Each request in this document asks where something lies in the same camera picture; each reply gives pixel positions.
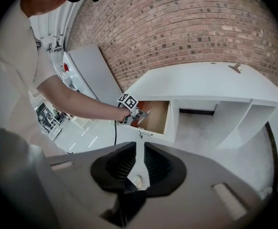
open drawer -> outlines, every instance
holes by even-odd
[[[179,108],[173,101],[139,101],[139,109],[149,112],[148,116],[138,124],[129,126],[138,131],[141,138],[155,137],[174,142],[179,120]]]

white countertop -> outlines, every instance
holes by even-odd
[[[259,104],[278,103],[278,88],[252,67],[242,64],[241,74],[228,67],[235,63],[199,62],[148,71],[125,93],[137,100],[218,100]]]

man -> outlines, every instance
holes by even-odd
[[[29,17],[50,12],[65,2],[17,0],[0,24],[0,127],[41,147],[46,156],[66,152],[41,133],[28,91],[43,94],[56,108],[78,117],[122,121],[130,114],[126,108],[69,89],[51,68],[45,50],[34,37]]]

man's hand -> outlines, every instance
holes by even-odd
[[[130,111],[126,107],[119,108],[121,112],[121,116],[117,119],[119,122],[123,122],[125,117],[130,116]]]
[[[130,111],[127,108],[104,104],[69,89],[56,75],[45,80],[37,89],[57,109],[70,115],[87,119],[118,121],[123,121],[126,116],[130,115]]]

gray floor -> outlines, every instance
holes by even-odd
[[[207,122],[208,118],[210,118],[208,115],[180,114],[176,140],[172,147],[213,159],[243,179],[257,192],[271,187],[274,168],[266,129],[263,128],[238,149],[210,149],[199,139],[204,131],[201,123]],[[96,120],[87,130],[83,130],[68,121],[63,123],[63,130],[55,139],[55,143],[65,151],[75,153],[111,146],[114,143],[113,124],[113,121]],[[141,141],[137,132],[134,133],[125,126],[118,125],[117,132],[117,143]]]

